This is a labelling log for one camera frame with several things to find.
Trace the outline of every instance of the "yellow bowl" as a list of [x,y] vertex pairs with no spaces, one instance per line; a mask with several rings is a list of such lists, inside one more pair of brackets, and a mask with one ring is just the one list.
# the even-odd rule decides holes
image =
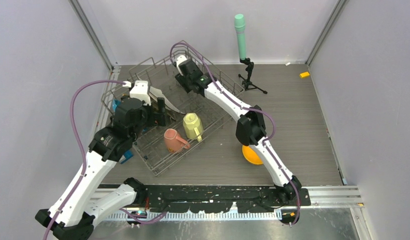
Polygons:
[[242,153],[245,159],[254,165],[262,165],[263,162],[259,156],[249,146],[242,146]]

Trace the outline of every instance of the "light purple wall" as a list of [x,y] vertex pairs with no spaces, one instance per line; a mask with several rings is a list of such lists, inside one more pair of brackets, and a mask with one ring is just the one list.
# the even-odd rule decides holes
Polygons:
[[337,0],[80,0],[108,56],[138,64],[186,40],[214,63],[238,63],[234,15],[255,63],[304,63]]
[[311,73],[378,239],[410,240],[410,1],[349,1]]
[[[70,99],[107,77],[68,1],[0,1],[0,240],[41,239],[36,212],[58,199],[81,165]],[[94,86],[76,104],[85,145],[102,91]]]

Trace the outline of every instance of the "wire dish rack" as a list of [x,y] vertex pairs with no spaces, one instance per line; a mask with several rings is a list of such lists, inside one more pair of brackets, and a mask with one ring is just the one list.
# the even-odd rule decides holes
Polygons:
[[[173,51],[173,59],[176,59],[178,55],[186,55],[186,57],[194,60],[202,72],[206,73],[206,69],[202,65],[201,60],[195,56],[188,47],[176,47]],[[233,81],[209,60],[206,58],[204,59],[215,79],[220,81],[221,84],[233,95],[239,97],[244,91],[243,87],[239,83]],[[201,142],[187,138],[183,127],[184,114],[180,113],[175,114],[173,112],[171,114],[170,123],[167,126],[149,127],[143,131],[142,135],[133,144],[132,149],[141,156],[147,167],[155,176],[163,173],[199,145],[205,145],[212,133],[221,128],[225,122],[231,119],[231,117],[214,102],[199,94],[195,94],[194,92],[185,92],[175,79],[178,70],[171,64],[169,55],[159,61],[155,61],[150,57],[132,67],[129,70],[129,74],[130,77],[127,79],[128,81],[132,83],[136,80],[149,81],[153,87],[162,90],[162,93],[167,99],[181,112],[185,114],[196,113],[202,122],[203,134]],[[119,99],[124,94],[129,94],[128,89],[118,85],[102,95],[101,102],[111,115],[114,114],[111,106],[112,100]],[[170,153],[165,145],[163,137],[167,129],[177,130],[181,137],[188,141],[190,148],[184,148],[178,153]]]

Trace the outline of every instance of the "blue object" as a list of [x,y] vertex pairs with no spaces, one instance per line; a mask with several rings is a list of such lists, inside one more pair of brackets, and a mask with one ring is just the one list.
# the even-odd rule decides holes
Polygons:
[[121,103],[121,101],[118,101],[116,99],[112,100],[112,110],[115,112],[116,107]]
[[124,160],[122,160],[122,161],[120,161],[119,163],[120,164],[123,164],[123,163],[125,163],[126,161],[128,161],[130,158],[132,158],[134,155],[133,155],[133,153],[130,151],[130,150],[128,150],[128,151],[126,151],[125,153],[124,153]]

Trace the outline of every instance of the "green cylinder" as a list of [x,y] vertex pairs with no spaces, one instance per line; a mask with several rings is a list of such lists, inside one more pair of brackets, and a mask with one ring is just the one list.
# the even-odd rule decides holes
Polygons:
[[234,28],[237,33],[237,46],[239,47],[239,57],[241,60],[246,58],[246,38],[244,30],[246,28],[246,22],[243,14],[237,14],[234,16]]

